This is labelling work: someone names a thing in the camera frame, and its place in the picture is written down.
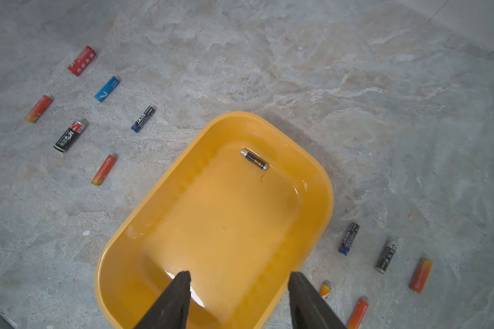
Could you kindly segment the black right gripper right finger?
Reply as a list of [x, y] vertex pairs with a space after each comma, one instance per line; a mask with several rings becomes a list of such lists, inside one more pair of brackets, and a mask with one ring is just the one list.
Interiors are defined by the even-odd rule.
[[293, 328], [347, 328], [303, 273], [290, 274], [288, 291]]

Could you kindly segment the black AAA battery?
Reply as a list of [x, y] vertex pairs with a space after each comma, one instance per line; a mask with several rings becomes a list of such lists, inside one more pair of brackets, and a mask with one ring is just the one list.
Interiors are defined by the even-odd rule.
[[352, 222], [348, 228], [348, 230], [346, 231], [346, 234], [343, 238], [343, 241], [341, 242], [340, 244], [340, 247], [338, 249], [338, 251], [347, 256], [350, 249], [351, 249], [351, 246], [353, 245], [353, 242], [355, 240], [355, 237], [357, 236], [358, 234], [358, 231], [360, 229], [360, 225], [358, 225], [357, 223], [355, 222]]

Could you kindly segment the red orange battery table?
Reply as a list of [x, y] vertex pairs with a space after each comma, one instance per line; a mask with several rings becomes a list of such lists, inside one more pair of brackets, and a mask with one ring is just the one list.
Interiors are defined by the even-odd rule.
[[49, 108], [53, 99], [50, 96], [43, 95], [34, 105], [30, 112], [25, 116], [25, 120], [30, 123], [36, 123], [41, 115]]

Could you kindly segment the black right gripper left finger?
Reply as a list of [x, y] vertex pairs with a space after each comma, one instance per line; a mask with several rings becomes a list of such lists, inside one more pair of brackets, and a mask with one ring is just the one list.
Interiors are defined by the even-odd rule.
[[190, 283], [190, 272], [179, 272], [134, 329], [186, 328], [191, 301]]

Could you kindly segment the black red battery table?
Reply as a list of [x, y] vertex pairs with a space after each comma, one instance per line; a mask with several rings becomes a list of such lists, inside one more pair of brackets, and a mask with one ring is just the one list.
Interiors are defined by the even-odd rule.
[[86, 127], [87, 124], [85, 122], [74, 121], [68, 127], [67, 131], [54, 144], [54, 149], [62, 153], [67, 152], [78, 137], [83, 133]]

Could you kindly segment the red white battery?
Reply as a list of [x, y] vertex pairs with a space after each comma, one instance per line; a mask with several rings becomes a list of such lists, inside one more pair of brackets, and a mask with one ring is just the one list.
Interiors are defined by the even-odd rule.
[[325, 280], [321, 287], [320, 287], [320, 291], [319, 291], [319, 294], [322, 298], [324, 298], [325, 300], [328, 299], [329, 297], [329, 294], [331, 293], [332, 291], [332, 283], [330, 283], [328, 280]]

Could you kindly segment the dark grey battery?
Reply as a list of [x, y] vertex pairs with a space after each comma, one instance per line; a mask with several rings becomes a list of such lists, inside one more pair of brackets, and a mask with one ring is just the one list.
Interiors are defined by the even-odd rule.
[[268, 169], [268, 163], [262, 158], [260, 158], [258, 155], [251, 152], [249, 149], [244, 148], [241, 150], [240, 153], [245, 159], [247, 159], [252, 164], [256, 165], [261, 170], [266, 171]]

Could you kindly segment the blue battery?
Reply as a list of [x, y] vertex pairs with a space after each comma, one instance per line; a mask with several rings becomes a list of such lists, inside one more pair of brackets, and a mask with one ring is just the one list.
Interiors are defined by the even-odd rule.
[[96, 93], [94, 98], [99, 101], [103, 102], [113, 91], [114, 89], [119, 85], [120, 80], [116, 77], [113, 76], [105, 85]]

